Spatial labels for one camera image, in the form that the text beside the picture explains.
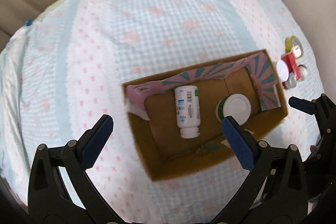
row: white jar lid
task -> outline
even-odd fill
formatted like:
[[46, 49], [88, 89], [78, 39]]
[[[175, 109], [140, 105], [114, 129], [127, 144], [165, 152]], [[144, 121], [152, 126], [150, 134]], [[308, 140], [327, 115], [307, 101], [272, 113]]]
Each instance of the white jar lid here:
[[181, 138], [184, 138], [184, 139], [196, 138], [200, 134], [198, 132], [198, 127], [181, 128], [180, 133], [181, 133]]
[[246, 96], [242, 94], [233, 94], [227, 98], [223, 106], [223, 115], [232, 116], [241, 126], [250, 118], [251, 103]]
[[279, 76], [280, 82], [282, 83], [282, 82], [287, 81], [289, 77], [289, 70], [288, 70], [288, 66], [285, 63], [285, 61], [279, 60], [276, 63], [276, 70], [277, 70], [277, 74]]

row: white bottle cap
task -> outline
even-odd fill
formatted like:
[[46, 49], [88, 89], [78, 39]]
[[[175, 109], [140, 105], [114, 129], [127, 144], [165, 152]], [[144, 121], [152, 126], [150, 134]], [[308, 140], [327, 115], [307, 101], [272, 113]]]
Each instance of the white bottle cap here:
[[223, 106], [224, 117], [232, 116], [241, 126], [250, 118], [251, 103], [242, 94], [233, 94], [227, 98]]
[[276, 66], [276, 70], [277, 70], [277, 74], [279, 76], [280, 82], [282, 83], [282, 82], [287, 81], [289, 77], [289, 70], [288, 70], [288, 66], [285, 63], [285, 61], [279, 60], [278, 62], [276, 62], [275, 66]]
[[298, 81], [299, 82], [305, 81], [308, 75], [307, 68], [304, 65], [299, 65], [299, 70], [300, 70], [301, 78]]
[[291, 52], [293, 53], [295, 58], [299, 58], [302, 55], [302, 51], [299, 45], [295, 45], [291, 48]]
[[181, 128], [180, 132], [181, 132], [181, 138], [184, 139], [196, 138], [200, 134], [198, 132], [198, 127]]
[[296, 82], [295, 75], [294, 75], [293, 72], [291, 72], [291, 73], [289, 74], [289, 77], [288, 77], [287, 81], [285, 82], [285, 87], [286, 87], [286, 89], [288, 89], [288, 90], [289, 90], [289, 89], [293, 89], [293, 88], [296, 87], [296, 84], [297, 84], [297, 82]]

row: light blue checkered sheet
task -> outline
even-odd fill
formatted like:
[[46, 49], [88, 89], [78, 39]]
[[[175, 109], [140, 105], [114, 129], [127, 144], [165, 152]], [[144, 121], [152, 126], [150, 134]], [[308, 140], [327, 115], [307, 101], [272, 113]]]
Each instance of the light blue checkered sheet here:
[[[36, 147], [78, 139], [107, 113], [114, 134], [87, 172], [115, 211], [129, 222], [208, 222], [247, 172], [233, 157], [151, 182], [135, 151], [121, 83], [260, 48], [277, 60], [291, 35], [303, 44], [298, 61], [309, 77], [285, 96], [317, 98], [323, 87], [313, 51], [281, 0], [64, 0], [21, 28], [0, 55], [1, 175], [26, 203]], [[265, 139], [295, 143], [306, 158], [318, 137], [314, 118], [289, 108]]]

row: screw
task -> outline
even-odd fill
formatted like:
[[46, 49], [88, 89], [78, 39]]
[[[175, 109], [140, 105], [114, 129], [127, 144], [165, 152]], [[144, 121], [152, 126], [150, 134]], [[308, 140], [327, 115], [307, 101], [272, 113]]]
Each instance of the screw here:
[[294, 145], [294, 144], [292, 144], [292, 145], [291, 145], [291, 149], [292, 149], [293, 151], [296, 151], [296, 150], [297, 150], [297, 146]]
[[68, 141], [68, 146], [69, 147], [73, 147], [73, 146], [75, 146], [76, 145], [76, 141], [75, 140], [71, 140], [71, 141]]
[[40, 145], [37, 147], [38, 150], [43, 150], [44, 148], [45, 148], [45, 144], [44, 144], [44, 143], [40, 144]]
[[267, 146], [267, 143], [266, 143], [265, 141], [260, 141], [260, 142], [259, 142], [259, 146], [265, 148], [265, 147]]

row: white medicine bottle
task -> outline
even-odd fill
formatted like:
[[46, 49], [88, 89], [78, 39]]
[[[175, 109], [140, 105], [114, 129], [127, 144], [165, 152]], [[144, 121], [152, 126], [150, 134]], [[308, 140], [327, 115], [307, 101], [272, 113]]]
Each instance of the white medicine bottle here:
[[176, 88], [175, 104], [177, 125], [181, 128], [181, 138], [198, 137], [201, 118], [197, 86], [184, 85]]

